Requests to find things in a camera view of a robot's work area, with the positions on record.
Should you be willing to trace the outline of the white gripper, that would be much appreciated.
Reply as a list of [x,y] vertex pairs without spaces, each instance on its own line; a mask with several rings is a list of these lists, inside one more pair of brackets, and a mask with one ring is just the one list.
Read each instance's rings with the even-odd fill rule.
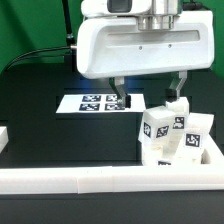
[[112,77],[122,108],[131,107],[131,96],[121,76],[176,72],[166,90],[172,103],[180,98],[186,71],[214,61],[210,10],[183,10],[182,0],[83,0],[81,12],[77,69],[89,79]]

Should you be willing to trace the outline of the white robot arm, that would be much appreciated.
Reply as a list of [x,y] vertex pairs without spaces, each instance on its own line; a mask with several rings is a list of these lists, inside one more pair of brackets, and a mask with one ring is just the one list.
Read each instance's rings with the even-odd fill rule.
[[131,106],[126,76],[175,72],[172,100],[190,70],[214,61],[213,13],[196,0],[83,0],[76,45],[78,71],[107,78],[118,105]]

